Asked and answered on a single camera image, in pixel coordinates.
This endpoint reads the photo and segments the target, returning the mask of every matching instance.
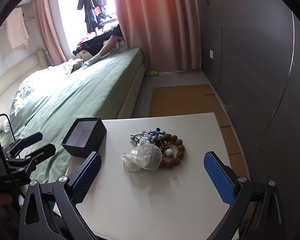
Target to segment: blue textured pad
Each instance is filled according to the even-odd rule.
[[[71,202],[73,205],[82,203],[88,193],[94,179],[96,178],[101,168],[101,156],[96,156],[91,160],[91,163],[82,172],[81,176],[76,180],[71,190]]]
[[[216,187],[222,201],[231,206],[235,201],[235,187],[231,180],[228,178],[211,153],[206,153],[203,159],[203,165],[214,186]]]

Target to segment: orange curtain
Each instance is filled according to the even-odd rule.
[[[195,0],[116,0],[128,48],[140,47],[146,68],[160,72],[201,67]]]
[[[32,0],[34,20],[44,48],[49,52],[53,65],[66,62],[56,30],[53,25],[48,0]]]

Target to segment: bare leg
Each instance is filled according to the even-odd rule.
[[[91,66],[92,64],[95,64],[101,57],[103,57],[105,54],[110,52],[116,45],[117,41],[121,38],[122,37],[117,37],[117,36],[111,35],[110,39],[103,46],[103,48],[100,50],[100,52],[97,55],[95,55],[93,58],[86,61],[84,64],[87,66]]]

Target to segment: white table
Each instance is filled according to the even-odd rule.
[[[103,122],[107,134],[99,150],[102,167],[85,200],[77,205],[91,230],[114,240],[207,239],[229,208],[203,166],[208,151],[230,165],[215,115]],[[181,164],[173,169],[126,171],[121,156],[135,147],[129,134],[157,127],[183,140],[186,152]],[[73,157],[67,174],[83,161]]]

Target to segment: open box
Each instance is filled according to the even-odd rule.
[[[106,131],[100,117],[78,118],[61,144],[71,155],[87,158],[99,150]]]

